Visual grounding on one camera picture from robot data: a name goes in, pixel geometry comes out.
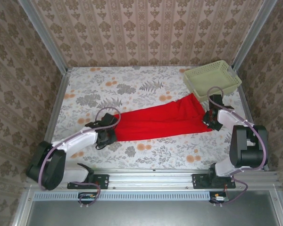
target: light green basket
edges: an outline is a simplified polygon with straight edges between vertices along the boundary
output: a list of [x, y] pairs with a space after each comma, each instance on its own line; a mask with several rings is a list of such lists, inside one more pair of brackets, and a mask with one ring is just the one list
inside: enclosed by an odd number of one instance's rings
[[[223, 89], [224, 94], [227, 94], [234, 92], [242, 83], [224, 60], [185, 71], [183, 81], [199, 102], [208, 99], [207, 91], [213, 86], [219, 86]], [[213, 94], [221, 94], [221, 92], [213, 89], [210, 95]]]

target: wall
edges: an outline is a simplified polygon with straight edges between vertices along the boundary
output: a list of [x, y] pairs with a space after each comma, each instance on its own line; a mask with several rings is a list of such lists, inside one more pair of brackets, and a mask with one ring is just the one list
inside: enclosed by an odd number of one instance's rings
[[278, 0], [238, 71], [253, 119], [269, 134], [269, 166], [283, 185], [283, 0]]
[[263, 0], [32, 0], [69, 67], [235, 57]]
[[0, 0], [0, 226], [15, 213], [61, 74], [16, 0]]

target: floral tablecloth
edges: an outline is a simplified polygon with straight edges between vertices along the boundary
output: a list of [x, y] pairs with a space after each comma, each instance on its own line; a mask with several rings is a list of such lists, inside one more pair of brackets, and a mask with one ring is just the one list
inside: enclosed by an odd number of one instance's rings
[[[128, 112], [162, 105], [188, 95], [183, 72], [191, 68], [73, 68], [53, 141], [68, 137], [86, 123], [94, 121], [98, 110], [105, 106]], [[224, 103], [233, 106], [244, 117], [238, 91], [226, 95]], [[207, 102], [202, 105], [208, 109]], [[211, 163], [228, 156], [230, 141], [231, 131], [222, 128], [218, 132], [116, 142], [99, 151], [89, 146], [71, 156], [69, 161], [94, 168], [207, 169]]]

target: plastic basket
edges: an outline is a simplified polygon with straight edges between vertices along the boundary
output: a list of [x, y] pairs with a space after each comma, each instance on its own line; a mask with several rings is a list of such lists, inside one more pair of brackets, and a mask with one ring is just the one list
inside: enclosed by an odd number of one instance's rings
[[[199, 102], [208, 99], [207, 91], [213, 86], [219, 86], [223, 89], [224, 94], [227, 94], [234, 92], [242, 83], [224, 60], [185, 71], [183, 81]], [[221, 94], [221, 92], [213, 89], [210, 95], [213, 94]]]

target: red cloth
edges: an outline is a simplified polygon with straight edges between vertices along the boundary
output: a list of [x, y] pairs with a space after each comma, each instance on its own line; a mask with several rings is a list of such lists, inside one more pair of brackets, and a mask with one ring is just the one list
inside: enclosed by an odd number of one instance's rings
[[121, 114], [117, 141], [145, 140], [211, 131], [202, 122], [205, 112], [193, 94], [176, 102]]

